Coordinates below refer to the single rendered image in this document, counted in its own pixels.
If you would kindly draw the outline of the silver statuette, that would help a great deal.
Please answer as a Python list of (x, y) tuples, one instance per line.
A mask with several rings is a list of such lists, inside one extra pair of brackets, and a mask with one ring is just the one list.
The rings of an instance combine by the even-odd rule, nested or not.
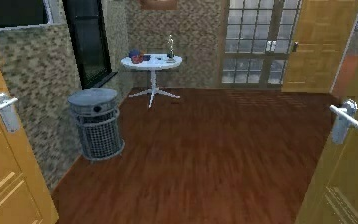
[(174, 40), (173, 40), (172, 34), (169, 35), (167, 43), (168, 43), (168, 46), (169, 46), (169, 53), (167, 54), (168, 61), (170, 63), (174, 63), (175, 62), (175, 59), (174, 59)]

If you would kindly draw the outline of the wooden room door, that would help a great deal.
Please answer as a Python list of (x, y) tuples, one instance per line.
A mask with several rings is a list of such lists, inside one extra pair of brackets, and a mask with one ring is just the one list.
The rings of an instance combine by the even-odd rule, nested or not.
[[(0, 92), (10, 94), (0, 70)], [(16, 104), (20, 128), (9, 133), (0, 118), (0, 224), (56, 224), (59, 215)]]
[[(358, 66), (343, 102), (347, 99), (358, 105)], [(332, 141), (331, 130), (294, 224), (358, 224), (358, 130), (354, 127), (342, 144)]]
[(283, 92), (328, 93), (358, 14), (358, 0), (303, 0)]

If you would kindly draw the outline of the brown framed picture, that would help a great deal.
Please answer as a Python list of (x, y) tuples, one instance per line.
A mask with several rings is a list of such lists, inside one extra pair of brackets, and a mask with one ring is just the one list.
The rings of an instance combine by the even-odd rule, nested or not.
[(176, 10), (178, 0), (140, 0), (143, 10)]

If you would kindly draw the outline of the grey mesh waste bin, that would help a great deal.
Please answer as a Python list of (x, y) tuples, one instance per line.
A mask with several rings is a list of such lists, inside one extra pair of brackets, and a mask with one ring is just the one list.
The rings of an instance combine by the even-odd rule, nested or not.
[(91, 163), (121, 155), (124, 149), (116, 97), (114, 89), (90, 88), (67, 98), (80, 138), (81, 154)]

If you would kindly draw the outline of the glass paned door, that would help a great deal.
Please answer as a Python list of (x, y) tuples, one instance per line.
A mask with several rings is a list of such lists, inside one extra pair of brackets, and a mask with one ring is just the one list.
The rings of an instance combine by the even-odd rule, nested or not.
[[(269, 89), (282, 86), (303, 0), (228, 0), (221, 84)], [(276, 41), (274, 52), (266, 51)]]

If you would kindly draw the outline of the white round pedestal table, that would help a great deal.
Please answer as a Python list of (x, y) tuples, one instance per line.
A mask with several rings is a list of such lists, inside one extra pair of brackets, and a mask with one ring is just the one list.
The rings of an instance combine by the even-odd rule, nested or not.
[(178, 98), (178, 95), (166, 92), (163, 89), (160, 89), (157, 86), (157, 71), (163, 71), (167, 69), (177, 68), (181, 65), (183, 59), (180, 56), (174, 56), (170, 59), (166, 54), (150, 54), (150, 59), (148, 61), (143, 61), (139, 64), (134, 64), (129, 57), (123, 58), (121, 64), (129, 69), (134, 69), (137, 71), (149, 71), (150, 72), (150, 82), (151, 87), (139, 93), (130, 95), (130, 97), (136, 97), (141, 95), (150, 95), (149, 105), (151, 108), (153, 101), (156, 95), (165, 95), (171, 98)]

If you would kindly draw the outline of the tall dark window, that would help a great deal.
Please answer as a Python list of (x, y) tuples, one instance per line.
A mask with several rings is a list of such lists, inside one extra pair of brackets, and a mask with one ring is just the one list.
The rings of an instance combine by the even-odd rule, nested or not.
[(62, 0), (82, 89), (113, 75), (101, 0)]

